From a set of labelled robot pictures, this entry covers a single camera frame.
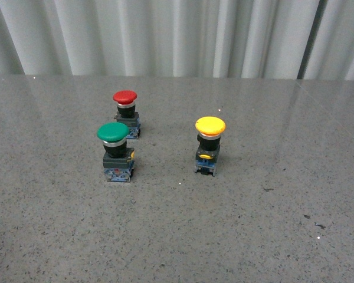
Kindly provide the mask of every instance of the white curtain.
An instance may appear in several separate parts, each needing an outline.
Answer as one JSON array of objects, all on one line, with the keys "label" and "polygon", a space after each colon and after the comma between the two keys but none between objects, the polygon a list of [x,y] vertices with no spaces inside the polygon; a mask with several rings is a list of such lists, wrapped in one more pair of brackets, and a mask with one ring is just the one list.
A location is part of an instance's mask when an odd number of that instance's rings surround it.
[{"label": "white curtain", "polygon": [[321,4],[0,0],[0,74],[354,80],[354,0]]}]

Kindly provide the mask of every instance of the red button cap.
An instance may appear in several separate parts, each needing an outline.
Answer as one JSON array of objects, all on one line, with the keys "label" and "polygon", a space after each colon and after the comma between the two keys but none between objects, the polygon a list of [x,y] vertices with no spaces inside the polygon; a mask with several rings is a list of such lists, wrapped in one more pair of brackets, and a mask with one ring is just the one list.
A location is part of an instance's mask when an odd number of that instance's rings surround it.
[{"label": "red button cap", "polygon": [[136,100],[137,94],[132,90],[121,90],[114,93],[113,100],[119,104],[127,105]]}]

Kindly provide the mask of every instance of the green button cap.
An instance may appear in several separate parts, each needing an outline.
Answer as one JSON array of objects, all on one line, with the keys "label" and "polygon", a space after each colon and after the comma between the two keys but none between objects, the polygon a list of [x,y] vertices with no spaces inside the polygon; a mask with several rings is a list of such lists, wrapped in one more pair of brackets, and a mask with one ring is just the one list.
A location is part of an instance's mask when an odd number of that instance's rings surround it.
[{"label": "green button cap", "polygon": [[108,143],[115,143],[123,140],[129,134],[129,128],[122,123],[113,122],[102,125],[97,131],[97,137]]}]

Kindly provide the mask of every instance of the yellow button cap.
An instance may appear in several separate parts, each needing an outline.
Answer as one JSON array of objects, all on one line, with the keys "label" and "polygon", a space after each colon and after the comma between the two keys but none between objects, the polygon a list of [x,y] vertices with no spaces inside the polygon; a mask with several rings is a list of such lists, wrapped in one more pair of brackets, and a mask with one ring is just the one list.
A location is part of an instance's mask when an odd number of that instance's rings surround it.
[{"label": "yellow button cap", "polygon": [[196,129],[207,136],[216,136],[225,130],[225,123],[218,117],[206,116],[195,122]]}]

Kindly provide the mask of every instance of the speckled floor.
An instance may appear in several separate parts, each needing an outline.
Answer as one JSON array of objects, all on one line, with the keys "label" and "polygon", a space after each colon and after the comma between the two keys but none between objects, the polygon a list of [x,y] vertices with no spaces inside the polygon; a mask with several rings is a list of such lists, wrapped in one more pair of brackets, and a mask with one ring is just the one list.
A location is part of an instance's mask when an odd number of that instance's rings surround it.
[{"label": "speckled floor", "polygon": [[[142,136],[111,183],[96,131],[127,88]],[[227,124],[215,177],[202,116]],[[0,283],[153,281],[354,282],[354,82],[0,75]]]}]

